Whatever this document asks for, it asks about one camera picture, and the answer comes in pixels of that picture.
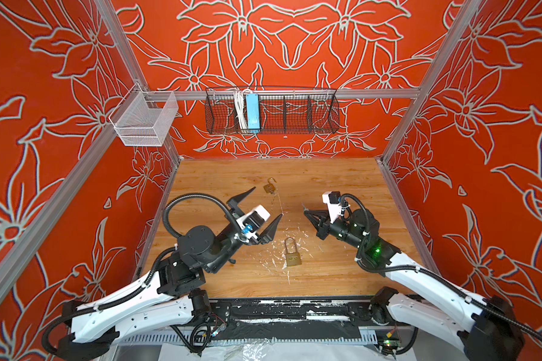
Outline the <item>small brass padlock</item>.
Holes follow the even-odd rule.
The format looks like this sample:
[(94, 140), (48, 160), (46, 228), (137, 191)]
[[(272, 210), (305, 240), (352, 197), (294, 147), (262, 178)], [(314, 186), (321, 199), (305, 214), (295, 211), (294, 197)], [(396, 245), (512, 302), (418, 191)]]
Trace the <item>small brass padlock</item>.
[(273, 177), (267, 179), (267, 183), (263, 186), (266, 193), (275, 195), (277, 191), (276, 180)]

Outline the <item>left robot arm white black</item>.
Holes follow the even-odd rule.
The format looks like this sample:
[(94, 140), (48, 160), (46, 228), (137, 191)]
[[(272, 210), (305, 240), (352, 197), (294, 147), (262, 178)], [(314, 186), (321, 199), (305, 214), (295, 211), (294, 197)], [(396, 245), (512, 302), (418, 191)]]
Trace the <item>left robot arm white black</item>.
[[(262, 205), (244, 212), (239, 204), (248, 195), (246, 191), (222, 202), (209, 194), (187, 193), (171, 200), (163, 223), (177, 244), (162, 251), (149, 272), (111, 295), (90, 303), (66, 302), (42, 333), (43, 349), (64, 360), (92, 360), (132, 335), (206, 317), (211, 305), (202, 288), (205, 275), (219, 272), (243, 245), (271, 243), (282, 219), (272, 219)], [(171, 210), (193, 199), (223, 211), (228, 224), (220, 233), (198, 225), (181, 234), (171, 225)]]

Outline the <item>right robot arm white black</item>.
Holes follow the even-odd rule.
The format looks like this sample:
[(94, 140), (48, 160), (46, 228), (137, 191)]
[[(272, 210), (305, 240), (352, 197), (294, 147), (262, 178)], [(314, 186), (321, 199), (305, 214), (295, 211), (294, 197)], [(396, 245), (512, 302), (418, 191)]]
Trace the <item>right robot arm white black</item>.
[(379, 222), (354, 195), (326, 192), (326, 210), (304, 210), (321, 240), (333, 236), (357, 249), (355, 262), (371, 274), (402, 284), (424, 300), (415, 301), (391, 287), (371, 300), (375, 323), (406, 323), (451, 344), (469, 360), (515, 360), (526, 335), (542, 343), (542, 334), (516, 320), (512, 306), (486, 299), (418, 264), (379, 236)]

